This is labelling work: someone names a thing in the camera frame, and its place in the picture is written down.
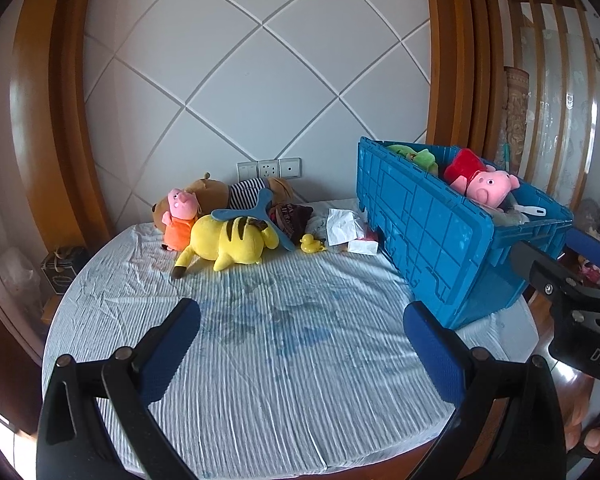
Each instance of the wooden frame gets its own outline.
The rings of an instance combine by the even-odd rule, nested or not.
[[[113,234],[91,155],[82,92],[88,0],[24,0],[13,44],[11,122],[29,206],[49,251]]]
[[[570,59],[568,50],[568,27],[567,21],[564,15],[564,8],[569,7],[578,11],[578,18],[580,21],[580,28],[582,30],[582,36],[584,39],[584,46],[587,56],[587,77],[588,77],[588,101],[591,103],[591,108],[594,107],[594,94],[595,94],[595,80],[596,80],[596,69],[595,69],[595,52],[593,41],[590,36],[589,26],[587,24],[585,16],[585,7],[581,0],[508,0],[509,1],[509,12],[511,15],[511,27],[513,32],[513,51],[514,51],[514,62],[516,67],[522,65],[522,36],[521,28],[524,25],[525,17],[522,14],[522,3],[529,3],[531,6],[531,13],[533,17],[533,23],[530,24],[533,27],[536,38],[536,104],[535,114],[536,120],[531,131],[531,144],[528,156],[528,162],[525,170],[525,180],[532,181],[536,172],[536,163],[538,162],[538,132],[542,121],[542,94],[545,83],[545,52],[544,52],[544,29],[546,27],[544,22],[544,13],[542,12],[542,4],[550,4],[554,10],[555,19],[558,28],[558,39],[560,41],[560,57],[562,61],[561,68],[561,81],[562,81],[562,105],[560,107],[560,118],[558,124],[558,140],[556,143],[554,161],[552,163],[552,170],[549,177],[549,183],[547,185],[547,193],[553,194],[557,187],[558,178],[561,170],[561,159],[564,152],[565,146],[569,145],[570,133],[567,129],[567,103],[566,94],[568,92],[570,84]],[[587,181],[587,174],[589,173],[589,164],[591,159],[591,152],[593,146],[593,139],[595,134],[595,117],[593,110],[587,111],[587,120],[585,127],[585,145],[580,160],[578,177],[576,185],[574,187],[573,195],[571,197],[571,209],[575,210],[580,203],[582,193]]]
[[[475,153],[493,159],[504,89],[498,0],[429,0],[429,12],[427,143],[469,146]]]

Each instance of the paper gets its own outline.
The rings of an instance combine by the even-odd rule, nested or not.
[[[365,237],[350,241],[347,251],[374,256],[378,253],[378,235],[367,227]]]
[[[346,244],[365,236],[365,223],[349,209],[329,209],[327,242],[330,246]]]

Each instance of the black box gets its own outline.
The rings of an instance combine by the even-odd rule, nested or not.
[[[84,247],[66,247],[49,253],[40,268],[56,294],[64,294],[88,261]]]

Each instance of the blue gripper pad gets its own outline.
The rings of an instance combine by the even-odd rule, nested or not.
[[[577,229],[569,229],[564,240],[568,248],[600,267],[600,241]]]
[[[442,400],[456,408],[460,406],[473,368],[469,349],[455,332],[443,328],[420,301],[404,309],[402,324]]]
[[[138,393],[144,406],[162,398],[200,330],[200,306],[194,300],[180,301],[188,303],[140,370]]]
[[[257,218],[258,220],[263,220],[271,227],[280,240],[280,245],[282,245],[287,251],[295,251],[296,246],[293,245],[293,242],[289,239],[287,235],[285,235],[277,225],[275,225],[269,215],[267,215],[267,204],[271,202],[273,199],[272,190],[264,187],[258,192],[258,203],[252,209],[216,209],[211,212],[211,218],[214,220],[218,220],[221,222],[226,222],[227,220],[232,220],[233,218],[238,218],[238,216],[250,216],[252,218]]]

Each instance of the peppa pig plush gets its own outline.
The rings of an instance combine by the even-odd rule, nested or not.
[[[458,152],[446,168],[444,179],[458,193],[493,209],[509,191],[520,187],[516,176],[485,165],[469,148]]]
[[[183,251],[189,245],[191,228],[198,219],[200,204],[195,193],[172,189],[167,195],[169,210],[162,215],[165,224],[163,248]]]

